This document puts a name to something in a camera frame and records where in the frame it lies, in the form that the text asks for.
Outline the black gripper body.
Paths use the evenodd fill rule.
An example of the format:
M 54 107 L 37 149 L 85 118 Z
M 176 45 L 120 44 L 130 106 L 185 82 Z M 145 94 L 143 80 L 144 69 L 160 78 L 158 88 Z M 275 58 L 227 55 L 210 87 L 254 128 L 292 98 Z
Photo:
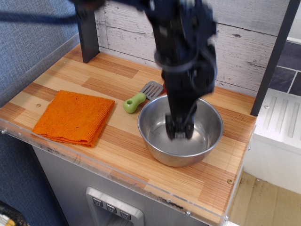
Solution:
M 217 76 L 216 52 L 213 44 L 200 49 L 179 50 L 178 45 L 156 44 L 155 61 L 162 67 L 170 114 L 175 129 L 184 129 L 193 119 L 196 101 L 214 91 Z

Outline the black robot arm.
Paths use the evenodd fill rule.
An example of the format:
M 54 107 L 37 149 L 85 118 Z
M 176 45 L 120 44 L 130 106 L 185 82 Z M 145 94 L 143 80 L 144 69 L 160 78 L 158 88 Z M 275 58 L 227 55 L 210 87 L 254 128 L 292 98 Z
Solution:
M 216 53 L 209 39 L 216 34 L 212 10 L 200 0 L 126 0 L 143 11 L 154 33 L 155 62 L 162 69 L 170 113 L 170 139 L 190 139 L 196 101 L 214 90 Z

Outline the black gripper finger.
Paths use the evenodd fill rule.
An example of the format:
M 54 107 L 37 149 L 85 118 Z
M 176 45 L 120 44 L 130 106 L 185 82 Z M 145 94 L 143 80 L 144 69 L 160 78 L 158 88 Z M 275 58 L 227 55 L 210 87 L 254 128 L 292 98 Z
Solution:
M 175 138 L 175 132 L 174 132 L 172 116 L 169 114 L 166 114 L 165 121 L 166 121 L 166 133 L 168 135 L 168 138 L 170 140 L 173 140 Z
M 185 138 L 191 139 L 194 131 L 194 119 L 188 119 L 184 128 Z

